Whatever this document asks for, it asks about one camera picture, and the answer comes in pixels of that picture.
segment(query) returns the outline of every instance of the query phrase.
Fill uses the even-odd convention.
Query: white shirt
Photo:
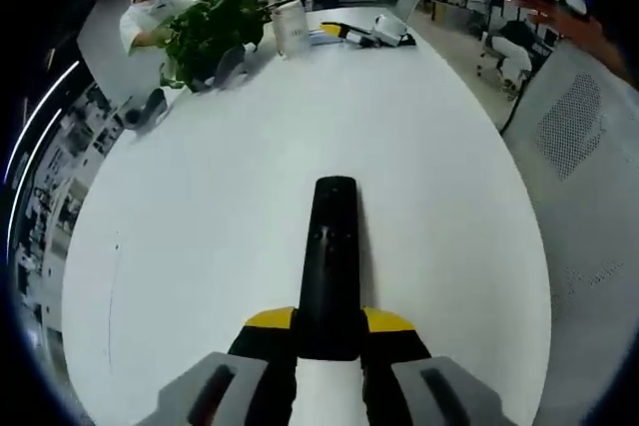
[[[131,53],[133,40],[140,32],[150,32],[169,17],[180,15],[198,0],[146,0],[134,3],[120,19],[120,37],[125,50]]]

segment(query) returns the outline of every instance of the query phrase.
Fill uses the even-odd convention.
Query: white table
[[[309,19],[369,27],[379,13]],[[69,373],[88,412],[101,426],[142,419],[247,318],[297,305],[315,181],[347,175],[361,189],[367,304],[410,319],[433,355],[530,424],[548,276],[524,184],[477,100],[420,38],[283,60],[267,37],[247,82],[185,92],[152,133],[125,133],[89,191],[63,294]],[[356,363],[301,362],[291,424],[365,424],[360,382]]]

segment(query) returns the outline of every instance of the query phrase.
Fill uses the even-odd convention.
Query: green leaves
[[[258,45],[268,21],[266,2],[259,0],[202,0],[189,8],[169,23],[173,35],[164,47],[176,80],[189,84],[212,77],[227,50]],[[173,81],[162,75],[162,82]]]

